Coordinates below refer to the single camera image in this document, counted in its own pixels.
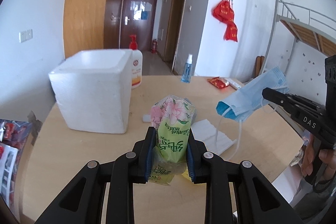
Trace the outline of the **person's right hand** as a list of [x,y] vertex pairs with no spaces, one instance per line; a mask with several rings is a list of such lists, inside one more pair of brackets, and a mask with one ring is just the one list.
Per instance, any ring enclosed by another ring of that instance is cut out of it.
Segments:
[[[303,176],[311,175],[311,173],[313,172],[313,160],[315,159],[315,151],[313,149],[313,143],[314,143],[314,136],[310,134],[309,143],[306,146],[301,166],[301,172]],[[324,164],[326,164],[326,169],[322,176],[323,180],[331,180],[335,175],[336,170],[335,150],[323,149],[320,151],[318,157]]]

